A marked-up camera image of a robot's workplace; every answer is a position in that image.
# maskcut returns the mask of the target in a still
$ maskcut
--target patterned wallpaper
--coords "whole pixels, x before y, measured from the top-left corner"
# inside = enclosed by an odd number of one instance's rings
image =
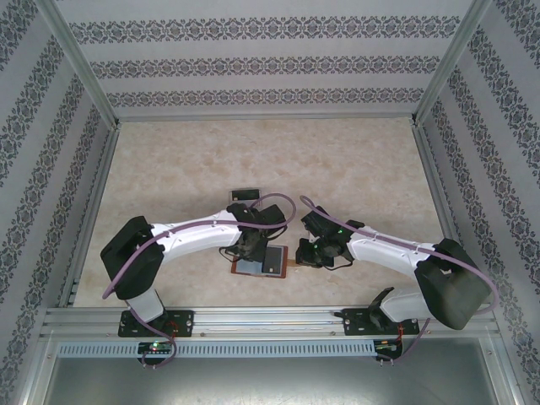
[[[0,5],[0,404],[56,306],[108,128],[35,4]]]
[[[535,2],[493,2],[424,122],[462,243],[499,288],[526,403],[540,403],[538,27]]]
[[[412,113],[470,0],[64,0],[116,114]]]

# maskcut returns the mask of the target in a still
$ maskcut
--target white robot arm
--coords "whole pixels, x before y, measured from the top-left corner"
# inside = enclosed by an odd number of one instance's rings
[[[276,232],[285,231],[287,223],[277,205],[259,211],[240,203],[178,224],[148,224],[144,217],[132,218],[101,252],[112,280],[104,298],[114,289],[116,296],[125,300],[144,322],[156,320],[165,311],[153,287],[161,264],[211,247],[224,248],[225,253],[238,259],[262,262],[267,242]],[[140,254],[126,267],[139,250]]]
[[[313,208],[327,216],[321,207]],[[431,316],[452,329],[463,329],[491,292],[479,276],[439,258],[442,254],[476,267],[453,240],[444,239],[437,244],[417,243],[384,235],[353,220],[346,223],[350,228],[347,229],[316,212],[307,214],[301,221],[312,237],[300,239],[297,263],[336,270],[352,265],[354,260],[368,261],[414,280],[416,286],[410,289],[386,289],[377,297],[376,308],[370,306],[373,311],[370,319],[381,329],[385,324]],[[416,246],[416,250],[400,245]],[[343,257],[349,264],[334,267],[335,257]]]

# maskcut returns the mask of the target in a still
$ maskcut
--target marble floor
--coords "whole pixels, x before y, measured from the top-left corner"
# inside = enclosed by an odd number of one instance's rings
[[[417,241],[442,238],[407,118],[126,123],[107,180],[75,306],[124,306],[102,300],[109,279],[100,251],[132,217],[150,223],[196,219],[224,209],[228,191],[259,187],[298,204],[297,219],[273,243],[294,258],[307,233],[305,194],[340,219],[356,219]],[[290,213],[286,202],[278,203]],[[217,249],[167,263],[154,286],[167,306],[369,304],[386,287],[412,285],[368,262],[329,272],[290,267],[286,279],[230,273]]]

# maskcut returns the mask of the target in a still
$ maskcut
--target metal bar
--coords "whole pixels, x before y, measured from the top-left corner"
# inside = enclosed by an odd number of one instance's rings
[[[67,272],[67,279],[65,283],[65,288],[62,291],[59,306],[67,306],[70,304],[70,296],[72,292],[72,284],[75,278],[80,278],[81,273],[83,272],[84,261],[86,260],[86,255],[88,254],[88,249],[90,247],[90,240],[92,239],[92,232],[94,232],[95,221],[98,218],[98,212],[100,210],[100,202],[105,191],[105,184],[109,176],[109,170],[112,165],[112,158],[115,153],[116,143],[118,142],[118,136],[120,135],[121,125],[116,126],[116,129],[109,136],[107,140],[105,156],[99,168],[98,181],[94,187],[93,195],[89,202],[89,211],[84,216],[82,235],[78,240],[77,247],[73,253],[75,260],[73,265]]]
[[[46,393],[52,378],[54,365],[57,361],[58,343],[38,342],[29,374],[24,383],[20,405],[39,405],[45,402]]]
[[[514,370],[510,366],[502,337],[489,336],[480,338],[478,341],[499,404],[523,405],[523,396],[519,390]]]
[[[418,109],[414,113],[417,123],[424,122],[426,116],[429,114],[429,110],[431,110],[431,107],[437,100],[446,79],[450,75],[452,69],[456,66],[471,35],[491,3],[491,0],[474,0],[467,10],[445,55],[440,61],[437,70],[435,70],[433,78],[429,81],[428,87],[424,91],[424,95],[418,104]]]
[[[409,117],[407,112],[334,112],[305,114],[192,114],[185,116],[123,116],[120,122],[155,121],[227,121],[227,120],[309,120],[344,118],[401,118]]]
[[[60,13],[57,2],[55,0],[36,0],[35,3],[45,18],[47,25],[51,28],[52,33],[57,38],[58,43],[66,53],[67,59],[71,62],[75,73],[79,76],[81,82],[83,82],[84,88],[89,92],[101,117],[105,120],[107,126],[112,128],[116,123],[116,116],[112,105],[78,46],[77,40],[69,29],[62,13]]]
[[[189,308],[195,312],[193,335],[188,340],[309,340],[345,339],[342,320],[333,312],[342,307],[255,307],[255,308]],[[118,341],[122,308],[52,308],[47,310],[40,339]],[[479,338],[499,336],[498,325],[491,314],[475,316],[462,331],[453,331],[437,321],[429,325],[427,338]],[[394,338],[383,335],[379,338]],[[356,337],[372,339],[372,336]],[[152,338],[138,339],[151,341]]]
[[[456,226],[452,220],[450,208],[445,198],[445,193],[442,188],[442,183],[437,174],[437,168],[435,167],[435,161],[433,155],[429,150],[428,141],[425,137],[425,132],[422,127],[412,122],[411,128],[413,129],[414,141],[418,148],[420,155],[420,161],[424,167],[424,173],[426,180],[428,181],[429,192],[433,198],[433,204],[435,205],[435,211],[439,218],[440,227],[442,228],[442,235],[445,238],[453,240],[459,240],[459,236],[456,231]]]

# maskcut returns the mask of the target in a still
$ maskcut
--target metal rail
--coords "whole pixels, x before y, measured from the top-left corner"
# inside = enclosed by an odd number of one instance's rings
[[[171,308],[182,310],[188,308]],[[252,308],[189,308],[195,312],[193,334],[189,340],[306,340],[350,339],[343,331],[342,320],[333,312],[337,306],[252,307]],[[118,341],[118,323],[123,308],[59,308],[46,312],[40,330],[41,341]],[[420,325],[425,320],[418,320]],[[462,331],[451,330],[437,321],[429,324],[426,338],[486,338],[499,336],[492,314],[475,316]],[[381,338],[394,338],[384,335]],[[357,339],[372,339],[358,336]]]

